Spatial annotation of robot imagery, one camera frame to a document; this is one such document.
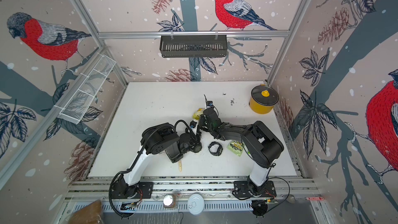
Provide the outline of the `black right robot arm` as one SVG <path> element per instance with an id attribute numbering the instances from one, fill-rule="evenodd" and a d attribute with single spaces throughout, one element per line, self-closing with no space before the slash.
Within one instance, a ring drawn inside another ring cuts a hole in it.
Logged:
<path id="1" fill-rule="evenodd" d="M 209 107 L 200 116 L 197 130 L 208 132 L 216 140 L 241 142 L 254 161 L 248 176 L 248 191 L 254 197 L 265 194 L 269 173 L 284 151 L 284 145 L 262 121 L 233 125 L 222 122 L 215 109 Z"/>

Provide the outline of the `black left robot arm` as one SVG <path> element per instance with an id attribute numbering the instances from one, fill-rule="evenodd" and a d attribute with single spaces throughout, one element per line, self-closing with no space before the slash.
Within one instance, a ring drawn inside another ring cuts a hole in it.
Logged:
<path id="1" fill-rule="evenodd" d="M 194 132 L 197 124 L 195 120 L 190 123 L 178 120 L 174 125 L 167 122 L 150 127 L 142 133 L 140 150 L 133 163 L 125 171 L 118 172 L 109 186 L 109 203 L 117 215 L 129 218 L 133 214 L 119 211 L 113 203 L 114 199 L 133 198 L 138 194 L 139 200 L 133 204 L 138 206 L 142 202 L 144 192 L 140 188 L 140 180 L 154 155 L 165 152 L 169 160 L 176 163 L 189 151 L 201 151 L 201 133 Z"/>

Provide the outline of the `yellow green frog towel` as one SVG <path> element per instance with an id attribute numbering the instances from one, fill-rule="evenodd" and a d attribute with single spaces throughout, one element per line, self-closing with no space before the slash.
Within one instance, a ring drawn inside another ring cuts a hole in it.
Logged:
<path id="1" fill-rule="evenodd" d="M 192 115 L 192 118 L 195 120 L 200 120 L 201 116 L 203 115 L 204 112 L 204 108 L 199 108 L 197 111 L 194 112 L 194 114 Z"/>

